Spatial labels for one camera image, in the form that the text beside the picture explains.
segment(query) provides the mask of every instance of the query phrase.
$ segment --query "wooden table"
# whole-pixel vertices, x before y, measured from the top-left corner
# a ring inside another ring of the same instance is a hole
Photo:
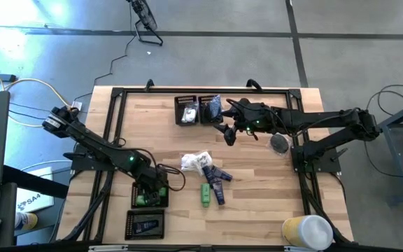
[[[111,86],[96,86],[93,91],[86,126],[102,135],[106,121]],[[323,111],[320,92],[304,88],[305,112]],[[125,220],[130,209],[133,180],[115,173],[104,233],[105,244],[228,244],[283,245],[281,225],[287,218],[303,215],[297,175],[292,171],[290,155],[281,157],[266,145],[270,135],[258,134],[259,141],[237,134],[234,146],[227,146],[223,135],[213,127],[200,124],[179,127],[175,124],[174,97],[181,94],[128,94],[121,137],[126,146],[146,148],[157,162],[179,167],[187,153],[208,151],[221,169],[230,173],[232,182],[223,182],[226,204],[217,205],[211,193],[211,205],[205,209],[200,202],[200,184],[206,179],[187,171],[184,190],[171,192],[166,209],[164,239],[125,241]],[[222,94],[222,106],[229,108],[226,98],[264,102],[286,107],[285,98],[275,94]],[[225,122],[232,124],[231,118]],[[327,129],[310,129],[312,140],[329,134]],[[94,171],[84,171],[69,186],[57,238],[65,237],[88,208]],[[177,188],[181,177],[169,175]],[[338,181],[330,174],[318,174],[323,207],[344,236],[352,240],[352,232],[344,196]],[[94,215],[92,237],[97,231],[99,210]]]

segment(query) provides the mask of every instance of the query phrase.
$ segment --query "black basket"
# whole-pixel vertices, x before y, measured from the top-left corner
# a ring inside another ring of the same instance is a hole
[[[207,95],[203,97],[199,97],[199,117],[200,117],[200,123],[205,124],[205,125],[210,125],[210,124],[217,124],[217,123],[223,123],[223,116],[220,116],[219,119],[217,120],[207,120],[204,117],[204,110],[207,107],[207,104],[213,100],[214,97],[217,95]]]
[[[153,206],[138,206],[136,204],[136,198],[139,194],[139,189],[136,186],[136,182],[132,184],[132,202],[131,202],[131,209],[144,209],[144,208],[165,208],[169,206],[169,189],[166,188],[166,196],[160,197],[160,203],[155,204]]]
[[[198,115],[195,116],[194,122],[182,122],[181,118],[185,112],[187,104],[196,103],[197,97],[195,95],[188,95],[183,97],[175,97],[175,123],[180,126],[195,125],[198,123]]]
[[[133,220],[135,216],[139,215],[161,215],[162,216],[162,224],[161,224],[161,234],[160,235],[135,235],[133,233]],[[125,237],[126,240],[144,240],[144,239],[164,239],[164,210],[129,210],[127,212],[127,222],[125,223]]]

